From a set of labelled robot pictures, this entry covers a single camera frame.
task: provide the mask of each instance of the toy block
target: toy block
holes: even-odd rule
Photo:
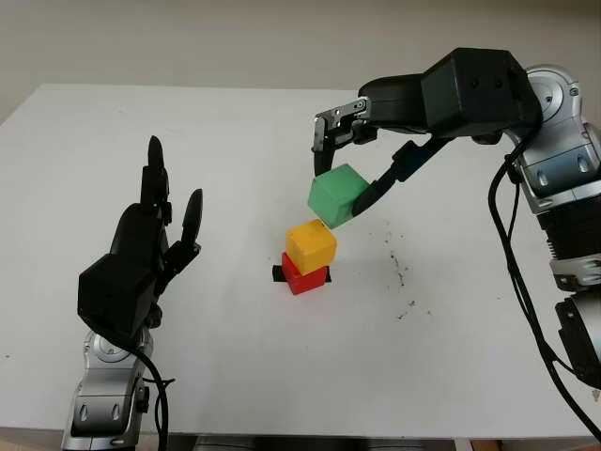
[[[282,272],[292,294],[301,294],[313,288],[321,287],[326,283],[328,267],[324,266],[302,275],[286,252],[282,252]]]
[[[313,179],[307,204],[329,228],[335,228],[353,217],[353,202],[368,186],[352,167],[343,164]]]
[[[315,219],[291,228],[285,234],[285,252],[301,275],[328,266],[336,253],[336,238]]]

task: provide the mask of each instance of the wire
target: wire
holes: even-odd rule
[[[516,256],[514,255],[514,251],[511,247],[511,238],[507,235],[505,228],[503,226],[501,217],[499,215],[499,210],[497,208],[497,191],[499,190],[499,185],[501,184],[502,178],[507,174],[508,170],[511,168],[513,162],[519,157],[526,148],[530,145],[540,127],[542,125],[542,118],[539,118],[539,123],[537,127],[535,127],[511,152],[510,155],[507,156],[492,181],[490,182],[490,188],[488,190],[488,208],[490,209],[490,215],[492,217],[493,222],[495,223],[495,227],[499,232],[499,238],[501,239],[501,245],[503,247],[503,252],[505,253],[505,258],[507,260],[507,270],[512,279],[512,284],[514,289],[516,290],[516,296],[520,301],[520,306],[522,306],[522,311],[526,315],[526,319],[531,326],[532,334],[534,335],[534,339],[536,340],[536,345],[539,349],[541,357],[543,358],[543,362],[545,363],[545,367],[547,368],[548,374],[551,377],[551,380],[557,387],[557,390],[562,395],[565,402],[572,409],[572,411],[576,414],[578,419],[586,426],[586,428],[593,434],[597,441],[601,443],[601,430],[593,423],[591,418],[580,408],[577,402],[572,398],[570,393],[565,388],[565,385],[562,382],[559,374],[553,362],[560,362],[560,359],[557,357],[555,352],[551,349],[548,343],[545,341],[545,337],[543,335],[543,331],[541,329],[540,323],[538,322],[538,317],[536,317],[536,311],[534,310],[534,305],[532,304],[532,299],[530,297],[530,293],[528,292],[528,288],[524,282],[519,266],[517,265]]]
[[[157,385],[157,383],[154,379],[142,378],[142,380],[144,382],[154,383],[155,385]],[[171,383],[173,383],[175,381],[176,381],[175,379],[167,379],[162,382],[162,386],[166,389]],[[157,397],[154,401],[154,426],[157,428],[157,432],[160,432],[162,429],[161,418],[159,417],[159,403],[160,403],[160,398]]]
[[[147,355],[138,349],[132,350],[131,353],[135,355],[146,368],[148,368],[154,383],[157,385],[159,395],[155,403],[155,426],[157,427],[157,432],[159,433],[159,451],[166,451],[167,441],[169,438],[169,405],[167,403],[167,392],[165,388],[168,383],[165,384],[166,381],[162,379],[161,373],[159,373],[159,370],[157,367],[155,367]],[[159,404],[161,404],[161,422],[159,422]]]
[[[516,224],[516,217],[517,217],[517,206],[519,204],[519,184],[516,183],[516,195],[514,196],[514,206],[512,208],[512,213],[511,213],[511,221],[509,224],[509,232],[507,233],[507,237],[509,240],[512,239],[512,232],[514,230],[514,225]],[[522,312],[524,313],[524,316],[526,317],[526,319],[528,320],[528,322],[531,322],[531,318],[530,318],[530,314],[528,312],[528,309],[526,308],[526,305],[524,304],[524,300],[522,299],[522,296],[519,292],[519,289],[517,287],[517,283],[516,283],[516,279],[514,278],[513,275],[511,276],[511,282],[512,285],[514,286],[514,292],[516,293],[517,296],[517,300],[519,301],[519,306],[522,309]],[[553,360],[555,362],[557,362],[558,364],[560,364],[561,366],[563,366],[567,371],[569,371],[570,373],[572,373],[573,375],[576,376],[576,372],[566,363],[564,362],[562,359],[559,358],[559,356],[557,355],[557,353],[555,353],[555,351],[553,350],[552,347],[550,347],[550,345],[543,339],[544,341],[544,346],[547,347],[547,352],[549,353],[549,355],[552,356]]]
[[[516,183],[516,195],[514,196],[514,207],[511,211],[511,221],[509,222],[509,232],[507,232],[509,241],[511,240],[511,237],[514,234],[514,226],[516,225],[517,205],[518,204],[519,204],[519,185]]]

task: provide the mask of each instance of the green cube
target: green cube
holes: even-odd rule
[[[329,228],[335,228],[353,217],[353,202],[368,186],[352,167],[343,164],[313,179],[307,204]]]

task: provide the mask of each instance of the table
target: table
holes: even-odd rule
[[[205,190],[200,258],[161,298],[154,360],[174,432],[585,435],[543,367],[505,271],[485,195],[511,148],[456,140],[334,230],[332,283],[271,282],[285,232],[313,220],[313,116],[350,91],[41,86],[0,127],[0,427],[61,429],[83,372],[77,277],[105,253],[162,140],[178,238]],[[345,148],[377,177],[406,136]],[[513,188],[500,200],[508,215]],[[547,339],[564,356],[563,294],[522,202],[515,248]],[[592,390],[566,378],[597,422]],[[145,430],[152,430],[146,415]]]

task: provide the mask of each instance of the white wall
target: white wall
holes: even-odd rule
[[[598,0],[0,0],[0,122],[44,82],[356,88],[456,46],[553,62],[601,123]]]

